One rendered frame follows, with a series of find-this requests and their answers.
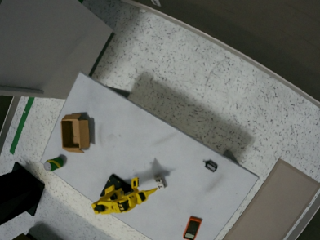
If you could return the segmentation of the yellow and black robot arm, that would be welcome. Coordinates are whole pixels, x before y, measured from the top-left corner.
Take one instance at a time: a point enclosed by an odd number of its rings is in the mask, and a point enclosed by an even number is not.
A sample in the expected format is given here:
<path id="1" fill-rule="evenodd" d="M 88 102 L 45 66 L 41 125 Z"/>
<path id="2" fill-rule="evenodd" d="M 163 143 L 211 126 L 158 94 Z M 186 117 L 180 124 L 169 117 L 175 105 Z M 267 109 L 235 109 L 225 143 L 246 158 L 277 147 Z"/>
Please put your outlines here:
<path id="1" fill-rule="evenodd" d="M 101 215 L 126 213 L 135 208 L 136 195 L 135 192 L 129 192 L 124 195 L 122 189 L 115 190 L 115 185 L 112 185 L 105 190 L 105 196 L 101 197 L 97 202 L 92 203 L 91 206 L 96 215 L 100 213 Z"/>

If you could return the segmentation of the green drink can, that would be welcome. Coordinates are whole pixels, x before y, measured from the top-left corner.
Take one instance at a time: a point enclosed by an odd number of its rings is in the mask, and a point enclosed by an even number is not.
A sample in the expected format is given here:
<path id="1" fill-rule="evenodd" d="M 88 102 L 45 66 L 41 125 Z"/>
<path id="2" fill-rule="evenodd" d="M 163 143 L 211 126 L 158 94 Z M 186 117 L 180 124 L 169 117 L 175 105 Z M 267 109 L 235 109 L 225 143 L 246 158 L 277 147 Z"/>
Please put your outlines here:
<path id="1" fill-rule="evenodd" d="M 57 157 L 57 158 L 46 160 L 43 164 L 43 167 L 46 171 L 54 171 L 61 168 L 63 165 L 64 165 L 64 162 L 62 158 Z"/>

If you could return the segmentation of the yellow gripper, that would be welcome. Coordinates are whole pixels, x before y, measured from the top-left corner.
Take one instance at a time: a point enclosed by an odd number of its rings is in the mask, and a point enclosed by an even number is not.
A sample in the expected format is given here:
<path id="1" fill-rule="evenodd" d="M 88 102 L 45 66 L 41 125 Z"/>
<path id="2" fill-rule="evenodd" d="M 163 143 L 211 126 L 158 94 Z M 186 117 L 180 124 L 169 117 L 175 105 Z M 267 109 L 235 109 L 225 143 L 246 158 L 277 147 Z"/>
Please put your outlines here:
<path id="1" fill-rule="evenodd" d="M 155 191 L 158 190 L 158 188 L 154 188 L 151 190 L 141 190 L 139 191 L 137 188 L 139 186 L 139 178 L 136 177 L 134 179 L 131 179 L 131 188 L 134 189 L 135 195 L 136 195 L 136 204 L 140 205 L 142 202 L 145 202 L 148 200 L 148 196 Z M 138 192 L 139 191 L 139 192 Z"/>

